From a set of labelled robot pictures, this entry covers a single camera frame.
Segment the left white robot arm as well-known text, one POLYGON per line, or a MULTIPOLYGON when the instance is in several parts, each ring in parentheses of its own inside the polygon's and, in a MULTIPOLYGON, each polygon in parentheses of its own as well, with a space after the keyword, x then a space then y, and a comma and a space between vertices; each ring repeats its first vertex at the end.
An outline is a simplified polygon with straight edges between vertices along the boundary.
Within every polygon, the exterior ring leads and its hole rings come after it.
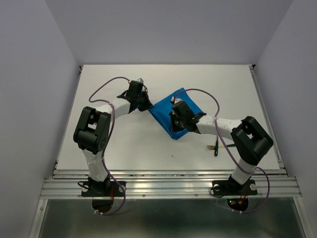
POLYGON ((153 108, 143 79, 129 80, 129 87, 113 101, 89 98, 89 102, 103 102, 104 105, 84 107, 76 125, 73 141, 83 152, 89 169, 88 179, 78 182, 82 196, 106 196, 111 191, 111 175, 106 168, 105 150, 118 117, 135 110, 141 112, 153 108))

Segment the blue cloth napkin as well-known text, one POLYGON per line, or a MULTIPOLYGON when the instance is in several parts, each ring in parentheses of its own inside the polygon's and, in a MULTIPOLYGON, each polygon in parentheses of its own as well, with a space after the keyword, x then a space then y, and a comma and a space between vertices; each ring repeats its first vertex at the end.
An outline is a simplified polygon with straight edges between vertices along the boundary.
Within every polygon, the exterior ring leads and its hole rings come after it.
MULTIPOLYGON (((169 113, 172 111, 171 109, 171 98, 176 96, 178 93, 181 93, 184 91, 184 88, 180 88, 176 91, 174 91, 172 94, 166 96, 159 102, 154 104, 154 107, 152 109, 149 109, 149 112, 154 117, 154 119, 159 123, 159 125, 163 128, 163 130, 172 138, 175 140, 178 140, 182 136, 188 133, 187 129, 184 129, 179 132, 172 132, 171 131, 171 119, 169 113)), ((195 102, 188 96, 186 92, 181 93, 177 96, 177 98, 182 99, 184 102, 188 104, 190 109, 195 113, 200 113, 202 110, 195 104, 195 102)))

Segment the gold spoon green handle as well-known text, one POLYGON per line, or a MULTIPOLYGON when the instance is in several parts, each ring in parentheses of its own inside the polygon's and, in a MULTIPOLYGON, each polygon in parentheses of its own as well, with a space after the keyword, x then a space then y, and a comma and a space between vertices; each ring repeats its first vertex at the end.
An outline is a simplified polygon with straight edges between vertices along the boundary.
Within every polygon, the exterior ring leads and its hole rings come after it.
POLYGON ((215 142, 215 146, 214 146, 214 156, 215 157, 218 156, 218 136, 216 137, 216 142, 215 142))

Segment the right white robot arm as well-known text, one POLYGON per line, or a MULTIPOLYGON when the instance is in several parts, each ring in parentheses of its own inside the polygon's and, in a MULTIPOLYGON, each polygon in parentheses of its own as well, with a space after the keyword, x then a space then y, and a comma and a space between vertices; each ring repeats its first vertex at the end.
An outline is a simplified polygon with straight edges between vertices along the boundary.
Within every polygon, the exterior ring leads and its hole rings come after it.
POLYGON ((257 165, 273 146, 270 135, 251 116, 236 120, 218 119, 206 113, 195 114, 181 99, 173 98, 171 103, 169 115, 173 132, 186 129, 197 134, 217 135, 222 142, 224 138, 234 142, 240 159, 234 161, 236 168, 220 189, 233 193, 243 191, 257 165))

